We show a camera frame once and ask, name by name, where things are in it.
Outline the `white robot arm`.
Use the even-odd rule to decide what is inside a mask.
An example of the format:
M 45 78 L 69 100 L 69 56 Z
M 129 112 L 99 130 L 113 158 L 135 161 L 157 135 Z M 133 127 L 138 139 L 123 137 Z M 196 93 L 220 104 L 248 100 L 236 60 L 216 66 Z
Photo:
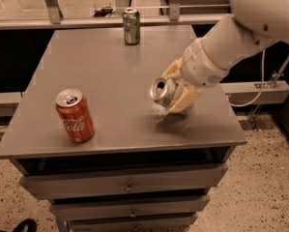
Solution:
M 178 84 L 166 106 L 169 112 L 191 106 L 202 89 L 218 84 L 245 58 L 276 42 L 289 44 L 289 0 L 230 0 L 230 7 L 231 13 L 195 39 L 163 74 Z

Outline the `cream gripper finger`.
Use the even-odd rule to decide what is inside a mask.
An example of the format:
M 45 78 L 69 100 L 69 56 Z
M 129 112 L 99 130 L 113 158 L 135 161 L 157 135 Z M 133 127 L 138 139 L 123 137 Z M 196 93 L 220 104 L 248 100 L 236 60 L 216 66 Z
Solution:
M 162 78 L 172 78 L 172 79 L 180 79 L 181 78 L 181 66 L 183 60 L 181 58 L 173 61 L 166 71 L 162 74 Z
M 201 88 L 191 85 L 181 85 L 177 88 L 173 101 L 168 105 L 169 113 L 181 113 L 197 101 L 202 93 Z

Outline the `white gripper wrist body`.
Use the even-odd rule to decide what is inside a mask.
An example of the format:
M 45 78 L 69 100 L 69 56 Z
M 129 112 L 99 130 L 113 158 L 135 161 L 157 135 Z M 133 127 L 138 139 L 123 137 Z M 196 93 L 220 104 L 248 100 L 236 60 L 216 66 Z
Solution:
M 201 38 L 196 38 L 182 55 L 182 78 L 194 87 L 213 87 L 228 74 L 228 70 L 219 68 L 210 60 Z

